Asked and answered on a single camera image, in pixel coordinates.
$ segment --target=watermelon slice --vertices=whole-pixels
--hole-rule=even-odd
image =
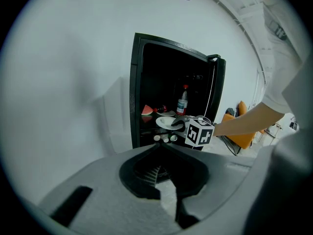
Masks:
[[[152,112],[153,112],[152,108],[149,107],[148,105],[145,105],[145,108],[143,108],[141,115],[143,116],[150,115]]]

